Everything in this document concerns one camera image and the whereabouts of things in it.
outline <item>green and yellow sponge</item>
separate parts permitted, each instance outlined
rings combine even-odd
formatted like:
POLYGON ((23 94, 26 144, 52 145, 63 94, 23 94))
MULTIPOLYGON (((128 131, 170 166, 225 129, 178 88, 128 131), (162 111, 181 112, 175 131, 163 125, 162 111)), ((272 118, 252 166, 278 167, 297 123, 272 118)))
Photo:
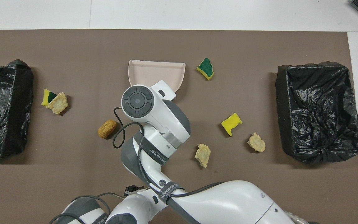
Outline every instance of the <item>green and yellow sponge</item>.
POLYGON ((197 67, 197 70, 201 72, 207 80, 210 80, 213 76, 213 68, 209 58, 205 58, 197 67))
POLYGON ((44 99, 41 105, 48 106, 48 104, 56 97, 56 94, 44 88, 44 99))

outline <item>robotic arm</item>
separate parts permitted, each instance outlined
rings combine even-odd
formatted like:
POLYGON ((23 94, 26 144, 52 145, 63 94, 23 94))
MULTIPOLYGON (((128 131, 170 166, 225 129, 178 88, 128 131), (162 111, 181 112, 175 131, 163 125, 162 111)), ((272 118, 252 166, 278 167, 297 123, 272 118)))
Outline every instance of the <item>robotic arm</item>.
POLYGON ((161 166, 190 137, 189 120, 172 102, 175 97, 164 81, 152 87, 134 85, 124 92, 124 114, 146 125, 143 133, 137 132, 122 145, 121 161, 149 188, 128 195, 105 223, 147 224, 169 205, 192 224, 293 224, 269 196, 247 181, 215 183, 188 193, 161 172, 161 166))

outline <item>black box covered in plastic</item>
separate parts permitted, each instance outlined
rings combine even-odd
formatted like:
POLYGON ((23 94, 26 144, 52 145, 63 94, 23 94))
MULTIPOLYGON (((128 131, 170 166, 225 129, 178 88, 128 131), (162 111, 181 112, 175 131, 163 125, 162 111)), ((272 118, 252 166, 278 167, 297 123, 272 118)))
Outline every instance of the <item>black box covered in plastic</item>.
POLYGON ((33 79, 21 60, 0 67, 0 158, 21 153, 27 143, 33 79))
POLYGON ((336 62, 279 66, 276 98, 285 153, 304 163, 358 155, 358 116, 348 68, 336 62))

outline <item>brown nugget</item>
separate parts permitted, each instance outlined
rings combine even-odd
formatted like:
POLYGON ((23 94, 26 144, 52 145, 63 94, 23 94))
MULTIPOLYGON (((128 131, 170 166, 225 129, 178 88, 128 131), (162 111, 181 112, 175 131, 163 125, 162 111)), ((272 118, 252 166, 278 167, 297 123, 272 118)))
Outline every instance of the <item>brown nugget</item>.
POLYGON ((98 135, 101 138, 107 138, 114 129, 118 126, 118 123, 114 120, 107 120, 99 129, 98 135))

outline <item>sponge piece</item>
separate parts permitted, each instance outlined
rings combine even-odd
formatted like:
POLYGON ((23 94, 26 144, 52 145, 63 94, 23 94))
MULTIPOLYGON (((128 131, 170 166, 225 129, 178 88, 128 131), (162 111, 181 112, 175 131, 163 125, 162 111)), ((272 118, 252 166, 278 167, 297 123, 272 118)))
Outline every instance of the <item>sponge piece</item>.
POLYGON ((56 94, 44 88, 44 99, 41 105, 48 106, 48 104, 56 97, 56 94))
POLYGON ((221 125, 225 128, 227 133, 230 136, 233 136, 232 129, 237 127, 238 124, 242 124, 243 122, 240 120, 240 117, 237 115, 237 113, 232 114, 228 119, 225 119, 221 125))
POLYGON ((213 67, 208 58, 205 58, 200 65, 197 67, 197 70, 205 76, 207 80, 210 80, 213 76, 213 67))

